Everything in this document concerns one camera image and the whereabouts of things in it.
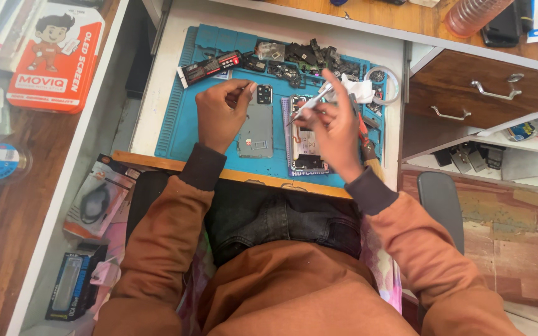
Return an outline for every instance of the jacket sleeve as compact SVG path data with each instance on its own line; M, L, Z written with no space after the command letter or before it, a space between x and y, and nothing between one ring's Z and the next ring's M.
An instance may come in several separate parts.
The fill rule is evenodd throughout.
M428 309L422 335L522 335L476 265L414 198L391 191L370 168L346 190Z
M153 202L126 246L122 276L101 307L94 335L180 335L182 276L226 156L198 143Z

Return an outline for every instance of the moviq logo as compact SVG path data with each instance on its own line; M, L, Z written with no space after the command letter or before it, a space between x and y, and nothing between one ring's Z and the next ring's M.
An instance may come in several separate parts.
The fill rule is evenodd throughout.
M51 92L65 92L68 80L65 78L34 76L19 74L16 79L17 88Z

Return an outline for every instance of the drawer handle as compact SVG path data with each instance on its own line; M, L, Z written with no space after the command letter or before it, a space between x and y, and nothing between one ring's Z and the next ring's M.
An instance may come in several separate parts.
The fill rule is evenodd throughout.
M439 110L437 109L437 106L431 106L431 108L433 110L435 110L435 113L437 113L438 116L440 117L444 117L444 118L450 118L450 119L456 119L456 120L464 120L465 118L467 118L469 115L472 115L472 113L470 112L467 112L466 110L464 110L464 117L460 118L460 117L454 117L452 115L445 115L445 114L441 114L439 113Z
M509 96L501 96L501 95L496 95L495 93L485 92L485 90L483 90L483 86L481 85L481 82L479 82L479 81L470 82L470 86L478 88L479 92L484 96L490 96L490 97L506 99L506 100L512 100L512 99L514 99L514 97L516 95L520 95L522 93L522 91L520 91L520 90L512 90L512 92L510 92Z

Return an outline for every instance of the orange box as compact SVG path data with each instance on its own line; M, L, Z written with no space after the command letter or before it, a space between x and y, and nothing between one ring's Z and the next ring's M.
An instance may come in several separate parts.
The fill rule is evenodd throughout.
M6 97L32 110L78 113L93 80L105 21L93 8L53 2L41 15Z

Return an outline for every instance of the gray phone back cover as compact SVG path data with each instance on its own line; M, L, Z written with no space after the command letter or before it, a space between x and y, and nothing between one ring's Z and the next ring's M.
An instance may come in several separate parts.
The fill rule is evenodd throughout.
M240 157L273 156L273 97L271 104L260 105L255 90L248 104L246 121L238 133L237 148Z

